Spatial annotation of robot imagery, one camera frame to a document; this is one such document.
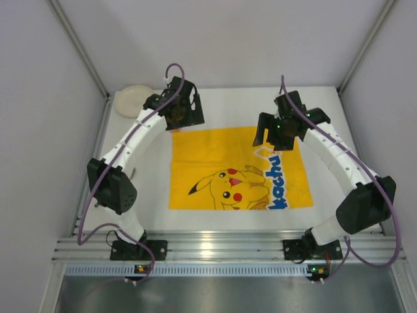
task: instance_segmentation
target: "gray wall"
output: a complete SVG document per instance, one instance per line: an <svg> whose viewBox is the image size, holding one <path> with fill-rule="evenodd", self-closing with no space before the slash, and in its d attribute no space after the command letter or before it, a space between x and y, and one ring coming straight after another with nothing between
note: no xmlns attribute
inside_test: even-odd
<svg viewBox="0 0 417 313"><path fill-rule="evenodd" d="M103 98L45 0L0 2L0 303L35 312Z"/></svg>
<svg viewBox="0 0 417 313"><path fill-rule="evenodd" d="M60 0L110 91L171 62L201 88L338 85L385 1Z"/></svg>
<svg viewBox="0 0 417 313"><path fill-rule="evenodd" d="M400 0L344 92L360 150L397 182L403 246L417 277L417 1Z"/></svg>

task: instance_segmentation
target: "white padded object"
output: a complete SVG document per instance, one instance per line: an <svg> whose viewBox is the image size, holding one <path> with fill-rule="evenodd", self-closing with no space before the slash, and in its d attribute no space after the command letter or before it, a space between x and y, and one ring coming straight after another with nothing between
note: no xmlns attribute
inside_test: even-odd
<svg viewBox="0 0 417 313"><path fill-rule="evenodd" d="M146 99L154 91L145 85L133 85L117 91L113 105L117 113L125 117L137 117Z"/></svg>

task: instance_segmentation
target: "metal plate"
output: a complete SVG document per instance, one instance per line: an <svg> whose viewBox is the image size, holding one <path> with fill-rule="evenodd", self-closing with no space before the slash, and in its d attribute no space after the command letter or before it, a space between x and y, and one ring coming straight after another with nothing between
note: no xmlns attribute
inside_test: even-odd
<svg viewBox="0 0 417 313"><path fill-rule="evenodd" d="M136 264L70 264L66 276L145 276ZM277 277L311 276L297 264L155 264L151 277Z"/></svg>
<svg viewBox="0 0 417 313"><path fill-rule="evenodd" d="M346 265L324 285L304 277L160 277L99 286L109 279L66 276L55 312L404 312L390 270L364 265Z"/></svg>

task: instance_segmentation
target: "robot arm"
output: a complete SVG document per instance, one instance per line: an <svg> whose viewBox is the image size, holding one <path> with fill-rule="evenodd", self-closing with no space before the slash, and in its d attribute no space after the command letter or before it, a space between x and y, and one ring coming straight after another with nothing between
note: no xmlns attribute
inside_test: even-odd
<svg viewBox="0 0 417 313"><path fill-rule="evenodd" d="M319 108L306 109L301 103L297 91L289 93L291 100L309 119L324 130L336 143L331 142L318 130L310 127L292 109L285 96L275 100L278 112L275 115L261 113L253 146L263 142L264 131L268 129L266 141L274 146L274 150L292 150L295 137L299 137L326 164L338 180L345 200L331 216L318 226L308 229L302 240L309 255L317 254L327 244L343 236L362 231L374 224L390 218L390 210L372 180L354 160L338 147L338 143L346 146L330 123L330 118ZM395 182L391 177L380 178L370 170L382 185L391 201L394 199Z"/></svg>
<svg viewBox="0 0 417 313"><path fill-rule="evenodd" d="M150 96L144 103L143 110L134 124L118 144L101 160L92 158L87 166L89 186L92 190L106 166L114 160L94 197L98 204L110 214L115 223L136 241L144 238L145 230L140 224L136 212L130 209L137 198L137 190L132 184L131 178L133 178L136 164L141 160L141 154L165 130L204 123L201 102L195 85L184 80L183 86L180 88L180 81L179 77L174 77L161 95ZM170 105L154 112L179 89L178 96ZM195 90L194 108L192 107L193 103L190 102L193 90ZM118 233L123 241L134 243L121 232L118 231Z"/></svg>

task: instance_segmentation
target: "metal frame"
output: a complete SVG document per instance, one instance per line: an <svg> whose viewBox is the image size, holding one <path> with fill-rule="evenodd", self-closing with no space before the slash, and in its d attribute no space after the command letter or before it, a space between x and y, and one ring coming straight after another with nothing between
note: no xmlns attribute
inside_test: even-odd
<svg viewBox="0 0 417 313"><path fill-rule="evenodd" d="M354 73L358 70L358 67L360 66L362 60L364 59L366 53L369 51L371 45L375 41L377 35L379 34L380 30L382 29L383 25L387 21L389 15L394 9L394 5L397 3L397 0L387 0L385 2L384 8L379 13L377 20L373 24L373 27L371 28L371 31L369 32L368 36L365 39L365 42L362 44L362 47L360 48L358 54L353 59L353 62L351 63L349 70L347 71L341 85L338 87L338 93L341 96L344 90L346 89L347 84L352 79Z"/></svg>
<svg viewBox="0 0 417 313"><path fill-rule="evenodd" d="M81 57L81 60L84 62L85 68L89 71L91 78L94 80L97 88L100 90L103 97L108 97L109 93L106 89L106 86L103 84L103 81L101 80L100 76L97 73L97 70L95 66L93 65L93 62L91 62L91 59L85 50L83 44L79 40L74 28L72 27L69 19L66 17L66 14L62 8L62 6L59 4L58 0L46 0L50 8L52 9L52 12L57 17L58 21L63 26L63 29L65 30L66 34L68 35L69 39L73 43L75 49L77 50L79 56Z"/></svg>
<svg viewBox="0 0 417 313"><path fill-rule="evenodd" d="M53 13L60 21L77 52L79 53L86 69L92 76L97 88L105 97L106 103L100 117L100 124L96 133L96 140L91 151L92 157L100 155L104 134L109 119L111 109L111 97L99 77L93 63L90 60L83 44L76 35L70 21L65 15L64 10L58 0L46 0ZM386 4L369 32L366 41L354 58L347 75L344 77L340 87L339 95L345 90L354 73L360 66L363 58L375 40L384 23L387 21L397 0L387 0ZM345 110L349 124L349 115ZM354 140L357 138L351 129ZM85 205L88 195L87 178L83 182L83 187L78 201L77 215L74 218L72 233L70 238L58 240L51 263L48 284L39 307L39 312L53 312L57 304L59 291L63 282L63 277L68 265L81 263L100 263L105 264L130 264L137 262L110 262L110 247L106 244L106 232L99 232L83 246L78 246L73 235L77 234L77 221ZM204 266L212 264L248 264L248 265L289 265L289 261L283 258L283 239L295 239L302 235L301 231L152 231L149 232L151 239L168 240L167 260L158 264L181 265L181 266ZM384 236L382 233L359 233L351 237L352 246L369 261L384 263L392 255L395 248L395 239ZM341 243L342 251L346 251L346 246ZM347 264L358 263L359 261L351 256ZM417 312L417 287L406 256L401 251L398 261L392 266L393 280L397 284L399 296L404 304L406 312Z"/></svg>
<svg viewBox="0 0 417 313"><path fill-rule="evenodd" d="M178 263L270 263L292 264L285 260L282 241L299 239L303 231L148 231L149 239L168 241L167 258L163 264ZM132 263L137 261L110 261L110 246L106 243L107 232L98 232L83 246L75 238L58 240L52 257L53 263ZM355 250L375 263L387 262L395 250L395 237L382 233L358 233L351 236ZM342 252L347 246L341 243ZM405 261L404 252L398 261ZM325 260L306 261L326 263ZM349 256L346 263L360 263Z"/></svg>

